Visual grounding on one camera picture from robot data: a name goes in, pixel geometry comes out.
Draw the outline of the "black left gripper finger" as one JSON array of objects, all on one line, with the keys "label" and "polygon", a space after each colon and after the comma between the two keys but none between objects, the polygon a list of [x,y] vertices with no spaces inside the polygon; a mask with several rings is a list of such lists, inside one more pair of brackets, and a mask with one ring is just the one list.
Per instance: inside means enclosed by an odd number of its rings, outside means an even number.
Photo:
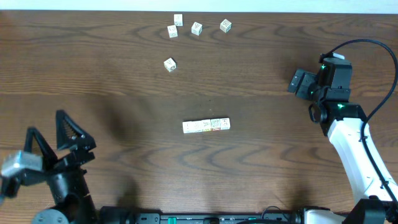
[{"label": "black left gripper finger", "polygon": [[57,149],[90,151],[96,147],[94,138],[74,122],[64,110],[55,115]]},{"label": "black left gripper finger", "polygon": [[27,128],[24,151],[42,156],[45,170],[52,169],[58,161],[53,149],[35,127]]}]

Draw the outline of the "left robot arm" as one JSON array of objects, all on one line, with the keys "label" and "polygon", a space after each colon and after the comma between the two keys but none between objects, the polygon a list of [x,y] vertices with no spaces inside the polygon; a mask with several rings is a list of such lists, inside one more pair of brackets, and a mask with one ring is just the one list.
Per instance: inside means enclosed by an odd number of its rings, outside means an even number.
[{"label": "left robot arm", "polygon": [[45,182],[55,205],[36,214],[33,223],[96,223],[97,216],[81,166],[95,158],[94,138],[64,110],[55,115],[57,149],[35,127],[27,129],[23,150],[5,158],[1,166],[1,199],[14,198],[20,187]]}]

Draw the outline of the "wooden block red side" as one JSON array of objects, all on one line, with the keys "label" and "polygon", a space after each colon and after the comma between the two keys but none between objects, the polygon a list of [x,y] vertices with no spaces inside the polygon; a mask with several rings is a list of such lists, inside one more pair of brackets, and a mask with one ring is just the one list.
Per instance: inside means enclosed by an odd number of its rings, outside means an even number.
[{"label": "wooden block red side", "polygon": [[211,119],[211,130],[212,131],[219,131],[221,129],[221,123],[220,123],[220,119]]}]

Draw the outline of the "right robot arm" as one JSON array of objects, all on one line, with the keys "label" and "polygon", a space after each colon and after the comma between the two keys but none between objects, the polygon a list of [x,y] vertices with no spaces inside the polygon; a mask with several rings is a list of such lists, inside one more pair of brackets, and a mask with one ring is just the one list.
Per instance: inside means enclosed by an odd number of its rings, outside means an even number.
[{"label": "right robot arm", "polygon": [[344,56],[322,56],[318,73],[298,69],[288,91],[311,101],[310,119],[336,149],[354,196],[347,216],[325,208],[304,208],[300,223],[397,223],[397,183],[381,159],[357,103],[349,102],[351,62]]}]

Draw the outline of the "wooden block yellow side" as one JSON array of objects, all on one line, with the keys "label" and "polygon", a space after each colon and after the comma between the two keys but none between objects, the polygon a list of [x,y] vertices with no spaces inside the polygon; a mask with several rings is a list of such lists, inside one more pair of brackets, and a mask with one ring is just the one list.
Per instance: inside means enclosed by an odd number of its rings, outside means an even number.
[{"label": "wooden block yellow side", "polygon": [[220,119],[220,129],[227,130],[230,129],[231,123],[229,118],[221,118]]}]

